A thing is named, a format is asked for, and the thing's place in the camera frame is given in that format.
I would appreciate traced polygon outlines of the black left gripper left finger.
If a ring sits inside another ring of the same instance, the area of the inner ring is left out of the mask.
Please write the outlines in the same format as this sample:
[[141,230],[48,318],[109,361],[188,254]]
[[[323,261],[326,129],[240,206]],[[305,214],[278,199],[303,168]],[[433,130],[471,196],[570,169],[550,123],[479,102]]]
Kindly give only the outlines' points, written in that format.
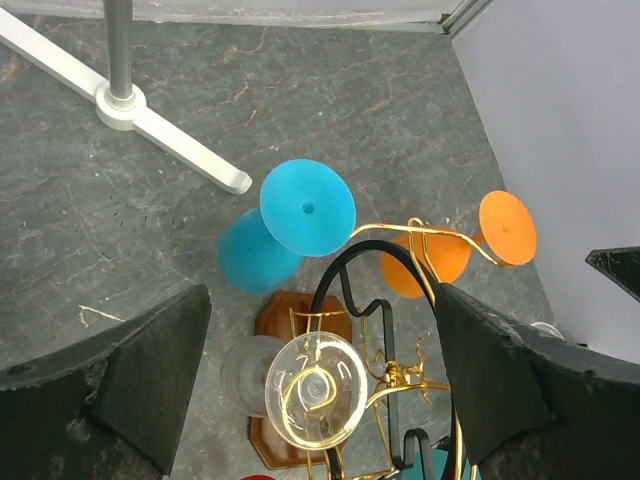
[[211,315],[195,285],[1,373],[4,479],[170,475]]

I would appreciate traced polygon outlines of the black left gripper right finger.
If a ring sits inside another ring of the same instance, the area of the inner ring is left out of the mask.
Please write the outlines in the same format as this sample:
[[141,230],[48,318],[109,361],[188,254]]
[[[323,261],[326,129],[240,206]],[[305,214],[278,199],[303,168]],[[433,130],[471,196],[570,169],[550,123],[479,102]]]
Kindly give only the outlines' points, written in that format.
[[485,479],[636,479],[639,367],[436,288],[446,375]]

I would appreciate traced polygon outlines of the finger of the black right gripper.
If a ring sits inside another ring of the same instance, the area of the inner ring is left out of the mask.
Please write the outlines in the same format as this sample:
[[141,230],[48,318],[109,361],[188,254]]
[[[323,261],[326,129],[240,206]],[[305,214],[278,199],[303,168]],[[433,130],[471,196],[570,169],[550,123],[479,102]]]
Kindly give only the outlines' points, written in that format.
[[632,298],[640,300],[639,246],[592,250],[585,261]]

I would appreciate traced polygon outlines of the orange plastic wine glass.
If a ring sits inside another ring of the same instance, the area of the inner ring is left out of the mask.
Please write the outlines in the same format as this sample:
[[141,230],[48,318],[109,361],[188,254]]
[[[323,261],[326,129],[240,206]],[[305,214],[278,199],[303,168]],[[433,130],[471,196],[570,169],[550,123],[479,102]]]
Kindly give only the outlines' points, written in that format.
[[[480,202],[478,216],[480,233],[471,238],[476,244],[486,244],[508,265],[521,266],[533,259],[537,248],[534,221],[517,197],[503,190],[491,191]],[[453,283],[466,269],[473,247],[457,238],[454,229],[442,229],[444,235],[403,233],[393,242],[405,249],[413,247],[423,266],[433,266],[441,281]],[[384,253],[380,266],[384,280],[396,294],[409,299],[421,295],[418,281],[398,260]]]

